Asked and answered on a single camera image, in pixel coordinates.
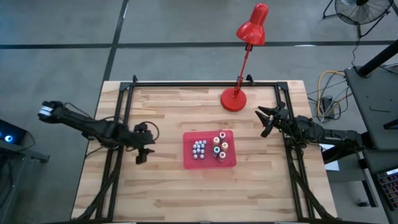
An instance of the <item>electric fan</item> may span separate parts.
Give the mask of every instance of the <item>electric fan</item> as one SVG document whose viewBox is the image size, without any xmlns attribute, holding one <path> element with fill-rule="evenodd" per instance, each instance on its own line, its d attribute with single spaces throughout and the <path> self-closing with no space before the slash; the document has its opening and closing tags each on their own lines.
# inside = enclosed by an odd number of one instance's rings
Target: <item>electric fan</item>
<svg viewBox="0 0 398 224">
<path fill-rule="evenodd" d="M 358 29 L 358 37 L 362 38 L 367 35 L 387 14 L 394 0 L 335 0 L 336 14 L 326 16 L 326 10 L 329 8 L 331 0 L 323 11 L 323 18 L 338 16 L 342 21 L 356 25 Z M 362 35 L 360 25 L 370 22 L 375 24 Z"/>
</svg>

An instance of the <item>gray floor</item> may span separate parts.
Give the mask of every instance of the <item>gray floor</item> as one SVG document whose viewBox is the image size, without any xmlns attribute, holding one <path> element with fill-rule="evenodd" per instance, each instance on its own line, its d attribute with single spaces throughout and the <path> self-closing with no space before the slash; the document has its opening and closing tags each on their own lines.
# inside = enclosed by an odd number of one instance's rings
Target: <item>gray floor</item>
<svg viewBox="0 0 398 224">
<path fill-rule="evenodd" d="M 356 40 L 354 26 L 338 18 L 321 20 L 327 0 L 264 2 L 270 7 L 265 24 L 267 41 Z M 234 33 L 248 19 L 255 3 L 130 0 L 120 43 L 239 41 Z M 111 43 L 121 4 L 122 0 L 0 1 L 0 45 Z M 394 40 L 397 26 L 398 16 L 391 12 L 364 40 Z M 355 64 L 367 62 L 385 47 L 359 46 Z M 322 71 L 350 67 L 353 49 L 353 45 L 255 47 L 246 73 L 256 80 L 304 80 L 310 92 L 316 90 Z M 32 132 L 37 142 L 34 149 L 51 154 L 48 164 L 30 165 L 13 222 L 69 219 L 87 141 L 66 126 L 39 122 L 36 114 L 42 101 L 61 100 L 93 115 L 108 56 L 109 49 L 0 50 L 0 118 Z M 232 80 L 243 56 L 241 47 L 118 49 L 109 79 L 130 80 L 136 74 L 140 80 Z M 396 62 L 398 57 L 387 63 Z M 332 83 L 340 80 L 343 78 L 336 76 Z M 336 96 L 345 87 L 336 86 L 326 94 Z M 353 98 L 341 119 L 324 127 L 365 130 Z M 387 222 L 381 208 L 355 205 L 365 199 L 360 182 L 332 183 L 331 189 L 339 217 Z"/>
</svg>

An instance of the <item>wooden tabletop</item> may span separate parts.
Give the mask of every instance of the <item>wooden tabletop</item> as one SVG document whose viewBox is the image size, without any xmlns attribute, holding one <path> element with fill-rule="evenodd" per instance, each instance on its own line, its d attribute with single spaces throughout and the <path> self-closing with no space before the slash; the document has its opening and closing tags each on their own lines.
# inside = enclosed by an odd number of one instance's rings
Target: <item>wooden tabletop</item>
<svg viewBox="0 0 398 224">
<path fill-rule="evenodd" d="M 311 117 L 303 81 L 287 82 L 294 114 Z M 96 119 L 114 114 L 119 84 L 104 83 Z M 152 121 L 160 129 L 160 138 L 150 145 L 156 152 L 149 155 L 145 164 L 135 164 L 137 152 L 124 153 L 114 221 L 297 220 L 282 135 L 274 129 L 268 138 L 260 137 L 263 127 L 254 113 L 257 106 L 276 106 L 273 87 L 243 87 L 248 102 L 237 113 L 220 105 L 223 90 L 223 87 L 135 87 L 129 126 Z M 184 170 L 183 133 L 219 129 L 234 133 L 236 167 Z M 92 141 L 88 152 L 98 147 L 98 142 Z M 310 188 L 335 216 L 319 147 L 308 146 L 304 152 Z M 105 157 L 106 150 L 102 149 L 86 159 L 72 217 L 79 216 L 98 193 Z M 300 198 L 307 214 L 301 191 Z M 105 200 L 104 215 L 108 200 L 109 197 Z"/>
</svg>

